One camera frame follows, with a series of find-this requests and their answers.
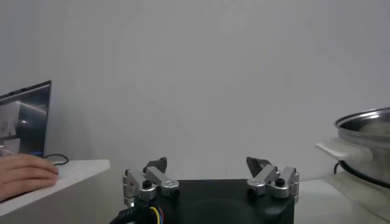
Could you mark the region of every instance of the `white desk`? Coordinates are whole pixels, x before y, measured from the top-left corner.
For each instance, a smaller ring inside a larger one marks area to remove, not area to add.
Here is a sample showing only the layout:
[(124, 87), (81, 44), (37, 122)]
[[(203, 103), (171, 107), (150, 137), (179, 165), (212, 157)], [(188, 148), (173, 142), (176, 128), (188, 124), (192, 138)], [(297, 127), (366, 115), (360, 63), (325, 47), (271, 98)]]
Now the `white desk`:
[(58, 167), (59, 178), (55, 186), (33, 191), (12, 200), (0, 203), (0, 216), (56, 193), (66, 187), (86, 180), (87, 178), (95, 176), (108, 168), (110, 168), (109, 160), (70, 161), (68, 164)]
[(299, 195), (296, 224), (356, 223), (350, 200), (324, 180), (301, 182)]

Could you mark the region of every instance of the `black cord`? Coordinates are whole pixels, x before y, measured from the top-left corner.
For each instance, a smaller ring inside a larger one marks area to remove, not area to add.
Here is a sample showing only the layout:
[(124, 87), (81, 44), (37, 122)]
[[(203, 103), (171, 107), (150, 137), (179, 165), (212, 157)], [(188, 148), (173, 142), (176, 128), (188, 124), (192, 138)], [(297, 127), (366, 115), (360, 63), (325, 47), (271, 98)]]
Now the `black cord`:
[(47, 155), (47, 156), (44, 156), (43, 158), (44, 159), (47, 159), (48, 157), (53, 157), (53, 156), (59, 156), (59, 157), (62, 157), (63, 159), (65, 159), (64, 162), (60, 162), (60, 163), (55, 163), (54, 165), (55, 166), (62, 166), (62, 165), (65, 165), (69, 162), (69, 158), (62, 155), (62, 154), (50, 154), (50, 155)]
[(366, 174), (363, 174), (357, 170), (355, 170), (354, 168), (350, 167), (345, 161), (343, 160), (340, 160), (339, 163), (338, 163), (341, 168), (343, 168), (345, 171), (347, 171), (348, 173), (351, 173), (352, 175), (362, 179), (362, 180), (365, 180), (369, 183), (372, 183), (372, 184), (376, 184), (376, 185), (379, 185), (381, 187), (384, 187), (384, 188), (388, 188), (390, 189), (390, 184), (387, 183), (387, 182), (384, 182), (382, 180), (378, 180), (378, 179), (375, 179), (375, 178), (372, 178), (372, 177), (369, 177), (367, 176)]
[(127, 224), (134, 222), (136, 217), (134, 209), (123, 209), (109, 224)]
[(333, 167), (333, 174), (337, 173), (337, 168), (339, 167), (339, 163), (336, 163), (335, 166)]

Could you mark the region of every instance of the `pot handle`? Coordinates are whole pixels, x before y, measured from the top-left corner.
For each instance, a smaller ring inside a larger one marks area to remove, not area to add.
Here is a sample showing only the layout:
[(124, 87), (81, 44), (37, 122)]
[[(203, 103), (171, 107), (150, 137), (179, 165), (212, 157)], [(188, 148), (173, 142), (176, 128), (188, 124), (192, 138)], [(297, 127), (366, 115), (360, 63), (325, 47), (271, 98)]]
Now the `pot handle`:
[(331, 138), (328, 141), (317, 143), (316, 148), (337, 161), (365, 163), (371, 162), (374, 158), (369, 148), (347, 142), (341, 138)]

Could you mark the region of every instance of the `finger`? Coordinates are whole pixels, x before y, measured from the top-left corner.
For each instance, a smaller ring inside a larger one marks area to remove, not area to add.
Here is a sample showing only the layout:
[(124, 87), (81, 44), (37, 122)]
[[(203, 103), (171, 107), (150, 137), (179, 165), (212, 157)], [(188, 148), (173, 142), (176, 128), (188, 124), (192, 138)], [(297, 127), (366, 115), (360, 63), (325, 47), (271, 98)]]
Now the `finger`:
[(2, 178), (0, 178), (0, 184), (6, 184), (9, 182), (25, 179), (58, 179), (58, 176), (55, 173), (34, 167), (12, 169), (0, 175), (2, 176)]
[(11, 170), (11, 169), (17, 169), (17, 168), (23, 168), (23, 167), (36, 167), (41, 168), (53, 173), (58, 173), (59, 170), (56, 168), (53, 163), (50, 161), (27, 154), (20, 154), (16, 156), (8, 156), (12, 157), (5, 161), (3, 168), (5, 170)]
[(0, 186), (0, 201), (22, 193), (53, 186), (55, 180), (20, 180)]

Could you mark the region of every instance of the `laptop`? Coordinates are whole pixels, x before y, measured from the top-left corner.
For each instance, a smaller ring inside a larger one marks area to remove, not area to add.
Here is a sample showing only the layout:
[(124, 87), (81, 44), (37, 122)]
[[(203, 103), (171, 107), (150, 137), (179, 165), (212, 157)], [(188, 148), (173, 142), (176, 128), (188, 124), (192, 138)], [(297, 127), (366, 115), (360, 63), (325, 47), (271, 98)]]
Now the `laptop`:
[(0, 96), (0, 156), (44, 155), (50, 95), (47, 81)]

